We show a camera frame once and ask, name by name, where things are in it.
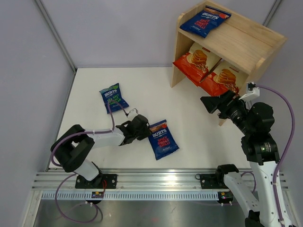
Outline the Burts chilli bag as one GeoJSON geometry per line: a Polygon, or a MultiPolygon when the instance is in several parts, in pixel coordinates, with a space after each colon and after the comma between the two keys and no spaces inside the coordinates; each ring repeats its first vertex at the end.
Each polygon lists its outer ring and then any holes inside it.
{"type": "Polygon", "coordinates": [[[180,29],[206,38],[211,30],[219,27],[232,13],[207,6],[180,26],[180,29]]]}
{"type": "Polygon", "coordinates": [[[179,149],[168,128],[167,120],[162,120],[149,127],[151,135],[148,137],[156,160],[160,160],[179,149]]]}

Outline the cassava chips bag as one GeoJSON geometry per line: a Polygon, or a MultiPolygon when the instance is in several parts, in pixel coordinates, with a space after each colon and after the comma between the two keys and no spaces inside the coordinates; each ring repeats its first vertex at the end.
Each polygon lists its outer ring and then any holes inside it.
{"type": "Polygon", "coordinates": [[[210,70],[220,60],[221,57],[218,55],[198,43],[193,43],[189,52],[174,61],[173,65],[197,87],[200,87],[202,81],[210,73],[210,70]]]}
{"type": "Polygon", "coordinates": [[[201,83],[200,87],[211,96],[228,90],[238,93],[249,75],[227,61],[222,61],[201,83]]]}

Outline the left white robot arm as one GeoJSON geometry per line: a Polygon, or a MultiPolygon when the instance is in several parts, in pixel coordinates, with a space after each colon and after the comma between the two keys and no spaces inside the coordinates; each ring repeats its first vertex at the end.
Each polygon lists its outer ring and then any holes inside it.
{"type": "Polygon", "coordinates": [[[124,146],[151,135],[148,119],[138,114],[114,129],[87,131],[79,124],[69,128],[52,146],[51,160],[56,158],[65,172],[84,177],[91,188],[102,184],[101,170],[87,156],[94,148],[124,146]]]}

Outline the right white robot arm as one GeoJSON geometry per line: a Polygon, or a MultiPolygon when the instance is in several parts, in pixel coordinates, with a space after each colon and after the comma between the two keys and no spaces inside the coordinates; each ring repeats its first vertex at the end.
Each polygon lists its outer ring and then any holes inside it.
{"type": "Polygon", "coordinates": [[[242,181],[234,164],[218,166],[215,183],[227,187],[239,203],[247,227],[292,227],[283,198],[278,165],[282,160],[270,135],[275,122],[273,108],[257,102],[250,109],[246,102],[259,97],[258,88],[239,96],[227,91],[220,96],[200,98],[208,113],[219,111],[220,119],[230,119],[244,134],[241,148],[250,164],[257,185],[258,198],[242,181]]]}

